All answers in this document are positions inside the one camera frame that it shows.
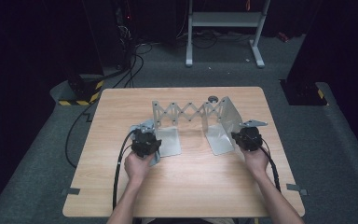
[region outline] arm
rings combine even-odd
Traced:
[[[266,173],[269,160],[261,149],[256,151],[242,150],[246,167],[257,182],[266,202],[265,206],[273,223],[304,223],[295,208],[287,202],[275,188]]]
[[[113,210],[112,215],[108,219],[108,224],[132,223],[136,197],[149,173],[149,163],[153,160],[153,157],[154,154],[151,154],[147,158],[141,159],[134,152],[131,152],[126,158],[124,165],[129,176],[129,183],[118,201],[115,210]]]

